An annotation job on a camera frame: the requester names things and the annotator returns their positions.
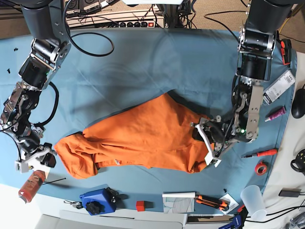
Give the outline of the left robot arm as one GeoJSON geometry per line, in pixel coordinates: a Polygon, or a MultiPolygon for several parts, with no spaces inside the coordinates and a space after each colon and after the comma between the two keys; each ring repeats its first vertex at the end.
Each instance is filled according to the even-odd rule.
{"type": "Polygon", "coordinates": [[[228,120],[201,118],[194,133],[207,146],[206,165],[217,167],[221,155],[236,142],[251,142],[258,136],[262,83],[271,76],[273,52],[279,43],[279,28],[301,0],[253,0],[241,27],[237,69],[232,83],[233,113],[228,120]]]}

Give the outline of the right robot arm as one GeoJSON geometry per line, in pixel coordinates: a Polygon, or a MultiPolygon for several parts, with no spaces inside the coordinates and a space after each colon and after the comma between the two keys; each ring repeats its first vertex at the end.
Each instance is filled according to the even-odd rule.
{"type": "Polygon", "coordinates": [[[61,68],[71,49],[64,19],[63,0],[14,0],[33,36],[31,52],[19,70],[11,96],[4,103],[0,116],[0,130],[12,134],[18,149],[15,168],[21,173],[30,170],[30,162],[54,167],[56,152],[51,144],[41,144],[46,122],[32,124],[31,111],[39,102],[41,92],[61,68]]]}

